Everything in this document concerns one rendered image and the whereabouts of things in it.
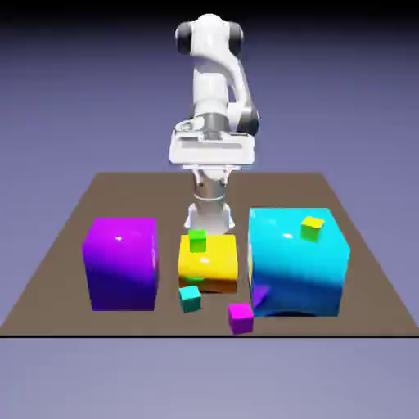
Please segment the large purple box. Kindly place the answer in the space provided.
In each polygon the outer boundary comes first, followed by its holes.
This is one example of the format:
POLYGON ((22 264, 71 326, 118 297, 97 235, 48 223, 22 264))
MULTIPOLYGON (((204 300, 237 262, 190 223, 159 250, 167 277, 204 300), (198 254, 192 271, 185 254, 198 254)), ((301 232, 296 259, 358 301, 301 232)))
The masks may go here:
POLYGON ((94 311, 152 311, 159 285, 155 218, 96 218, 82 245, 94 311))

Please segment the large cyan box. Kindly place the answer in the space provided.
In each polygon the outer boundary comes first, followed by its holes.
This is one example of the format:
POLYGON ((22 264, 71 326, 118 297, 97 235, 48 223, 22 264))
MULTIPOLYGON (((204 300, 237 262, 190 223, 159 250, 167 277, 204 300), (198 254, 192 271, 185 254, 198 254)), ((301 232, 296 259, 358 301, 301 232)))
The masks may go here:
POLYGON ((328 208, 251 208, 248 272, 255 316, 338 316, 349 255, 328 208), (300 236, 306 216, 325 221, 318 242, 300 236))

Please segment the small green cube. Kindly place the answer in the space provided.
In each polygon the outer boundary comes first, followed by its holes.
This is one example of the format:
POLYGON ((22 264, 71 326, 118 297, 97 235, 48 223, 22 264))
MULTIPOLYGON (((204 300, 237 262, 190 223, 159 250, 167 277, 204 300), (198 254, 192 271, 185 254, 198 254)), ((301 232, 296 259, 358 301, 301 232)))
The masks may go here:
POLYGON ((206 231, 205 229, 189 229, 189 248, 192 253, 206 252, 206 231))

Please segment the small yellow cube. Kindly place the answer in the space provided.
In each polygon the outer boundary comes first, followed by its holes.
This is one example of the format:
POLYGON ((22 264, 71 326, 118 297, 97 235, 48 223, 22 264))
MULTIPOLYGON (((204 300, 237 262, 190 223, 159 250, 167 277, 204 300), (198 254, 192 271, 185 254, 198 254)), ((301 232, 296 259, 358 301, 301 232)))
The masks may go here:
POLYGON ((301 223, 301 238, 306 241, 318 242, 324 223, 325 221, 323 219, 306 216, 301 223))

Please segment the small teal cube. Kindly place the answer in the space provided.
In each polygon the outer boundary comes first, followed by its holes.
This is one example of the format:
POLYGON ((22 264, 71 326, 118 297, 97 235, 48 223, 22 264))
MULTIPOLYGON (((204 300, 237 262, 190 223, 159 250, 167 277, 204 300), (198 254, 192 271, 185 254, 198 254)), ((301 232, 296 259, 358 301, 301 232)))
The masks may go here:
POLYGON ((197 286, 185 286, 178 291, 184 313, 195 312, 201 308, 201 293, 197 286))

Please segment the small magenta cube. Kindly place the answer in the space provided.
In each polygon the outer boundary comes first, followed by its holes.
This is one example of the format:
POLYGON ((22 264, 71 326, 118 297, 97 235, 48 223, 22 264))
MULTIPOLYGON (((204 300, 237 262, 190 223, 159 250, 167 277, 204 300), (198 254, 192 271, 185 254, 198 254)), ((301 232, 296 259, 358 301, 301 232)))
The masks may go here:
POLYGON ((249 303, 228 305, 228 324, 233 334, 253 331, 254 313, 249 303))

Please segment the large yellow box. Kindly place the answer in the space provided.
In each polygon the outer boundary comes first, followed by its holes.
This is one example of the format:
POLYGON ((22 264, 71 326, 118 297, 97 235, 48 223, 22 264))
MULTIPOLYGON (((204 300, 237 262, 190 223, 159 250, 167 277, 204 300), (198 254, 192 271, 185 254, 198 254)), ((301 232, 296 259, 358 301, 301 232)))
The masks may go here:
POLYGON ((234 235, 206 237, 204 252, 191 252, 188 235, 181 235, 178 254, 181 287, 197 286, 201 292, 235 293, 238 284, 237 242, 234 235))

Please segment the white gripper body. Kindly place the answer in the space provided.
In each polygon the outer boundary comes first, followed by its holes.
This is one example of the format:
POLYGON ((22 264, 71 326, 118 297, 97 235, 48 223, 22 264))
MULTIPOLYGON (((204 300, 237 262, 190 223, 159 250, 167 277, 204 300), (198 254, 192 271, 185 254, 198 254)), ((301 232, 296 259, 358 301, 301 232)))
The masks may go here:
POLYGON ((173 131, 169 162, 180 165, 249 166, 255 162, 255 138, 248 134, 220 133, 205 139, 202 131, 173 131))

